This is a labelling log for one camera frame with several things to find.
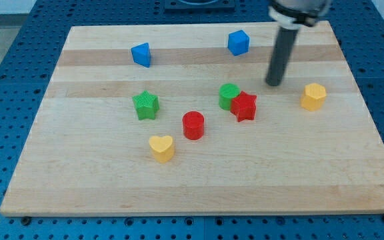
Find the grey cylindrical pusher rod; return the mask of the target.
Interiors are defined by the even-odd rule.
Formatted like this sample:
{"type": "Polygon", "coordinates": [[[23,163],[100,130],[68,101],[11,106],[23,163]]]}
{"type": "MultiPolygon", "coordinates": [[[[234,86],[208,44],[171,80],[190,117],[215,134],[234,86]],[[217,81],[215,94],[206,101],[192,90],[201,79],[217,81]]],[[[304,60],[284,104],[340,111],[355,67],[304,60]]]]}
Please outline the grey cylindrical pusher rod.
{"type": "Polygon", "coordinates": [[[265,78],[269,86],[275,87],[281,84],[298,32],[298,29],[279,28],[265,78]]]}

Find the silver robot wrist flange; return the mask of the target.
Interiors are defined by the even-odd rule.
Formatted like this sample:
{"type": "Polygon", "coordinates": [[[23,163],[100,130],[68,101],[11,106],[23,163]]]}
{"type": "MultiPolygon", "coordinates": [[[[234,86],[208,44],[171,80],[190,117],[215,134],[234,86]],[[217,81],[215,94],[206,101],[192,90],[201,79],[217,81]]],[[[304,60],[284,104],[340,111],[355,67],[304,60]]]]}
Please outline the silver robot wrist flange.
{"type": "Polygon", "coordinates": [[[270,0],[269,16],[288,30],[314,27],[327,14],[332,0],[270,0]]]}

